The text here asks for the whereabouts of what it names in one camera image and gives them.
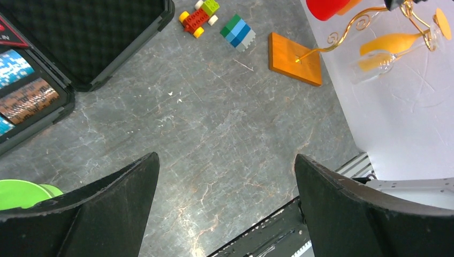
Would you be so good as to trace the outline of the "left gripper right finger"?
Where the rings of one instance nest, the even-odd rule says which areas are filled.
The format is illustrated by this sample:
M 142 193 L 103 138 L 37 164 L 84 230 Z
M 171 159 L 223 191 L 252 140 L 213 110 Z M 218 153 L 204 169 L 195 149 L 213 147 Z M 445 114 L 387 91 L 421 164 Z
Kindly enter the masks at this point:
M 303 154 L 294 171 L 315 256 L 453 256 L 453 210 L 385 194 Z

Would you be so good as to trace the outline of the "green plastic wine glass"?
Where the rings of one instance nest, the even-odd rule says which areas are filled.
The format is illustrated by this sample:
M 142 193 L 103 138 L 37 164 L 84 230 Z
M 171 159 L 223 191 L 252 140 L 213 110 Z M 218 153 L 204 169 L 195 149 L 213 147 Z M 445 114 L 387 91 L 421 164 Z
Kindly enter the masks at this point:
M 36 184 L 26 180 L 1 180 L 1 210 L 13 208 L 27 209 L 35 204 L 62 195 L 63 192 L 52 185 Z

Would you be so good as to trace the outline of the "red plastic wine glass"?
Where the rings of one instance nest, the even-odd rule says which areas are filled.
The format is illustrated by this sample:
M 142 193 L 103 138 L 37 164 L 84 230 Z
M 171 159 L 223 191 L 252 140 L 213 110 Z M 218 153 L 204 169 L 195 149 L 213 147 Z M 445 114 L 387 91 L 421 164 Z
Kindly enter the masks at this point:
M 326 21 L 349 2 L 350 0 L 306 0 L 306 5 L 316 19 Z

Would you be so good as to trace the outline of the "clear wine glass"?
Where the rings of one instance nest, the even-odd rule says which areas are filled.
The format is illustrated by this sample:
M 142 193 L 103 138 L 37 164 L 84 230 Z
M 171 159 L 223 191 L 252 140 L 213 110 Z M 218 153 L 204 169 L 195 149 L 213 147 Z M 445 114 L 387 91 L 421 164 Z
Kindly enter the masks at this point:
M 349 79 L 359 84 L 376 79 L 389 72 L 395 63 L 417 49 L 443 49 L 444 42 L 452 39 L 448 23 L 435 22 L 422 33 L 393 33 L 380 36 L 360 47 L 360 58 L 349 67 Z

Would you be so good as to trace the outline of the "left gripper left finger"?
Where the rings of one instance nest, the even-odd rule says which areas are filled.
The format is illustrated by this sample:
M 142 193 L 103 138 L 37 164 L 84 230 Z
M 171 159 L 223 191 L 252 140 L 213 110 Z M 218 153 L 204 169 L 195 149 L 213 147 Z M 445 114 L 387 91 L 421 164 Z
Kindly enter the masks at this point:
M 159 171 L 152 152 L 71 192 L 1 211 L 1 256 L 138 256 Z

